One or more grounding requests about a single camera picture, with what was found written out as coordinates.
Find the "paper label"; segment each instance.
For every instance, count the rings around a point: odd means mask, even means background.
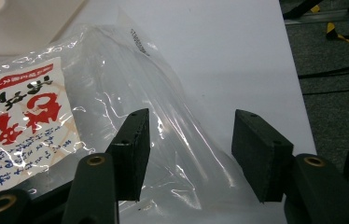
[[[60,58],[0,75],[0,190],[80,146]]]

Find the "brass screw hole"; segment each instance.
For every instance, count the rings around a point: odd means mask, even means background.
[[[13,194],[5,194],[0,196],[0,213],[6,211],[17,201],[17,196]]]
[[[324,161],[322,161],[321,159],[319,159],[317,157],[305,157],[303,160],[306,163],[308,163],[312,166],[316,166],[316,167],[323,167],[326,165],[326,163]]]
[[[100,165],[105,162],[105,157],[95,156],[87,160],[88,165]]]

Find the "clear plastic bag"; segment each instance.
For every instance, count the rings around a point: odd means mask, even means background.
[[[120,203],[122,218],[145,217],[153,223],[176,223],[179,216],[188,221],[207,218],[211,211],[203,208],[224,197],[236,177],[221,164],[221,152],[189,113],[170,66],[135,27],[80,30],[46,49],[0,64],[1,76],[61,58],[83,142],[76,153],[16,188],[29,190],[34,198],[70,181],[80,158],[105,151],[128,114],[149,108],[151,153],[141,201]]]

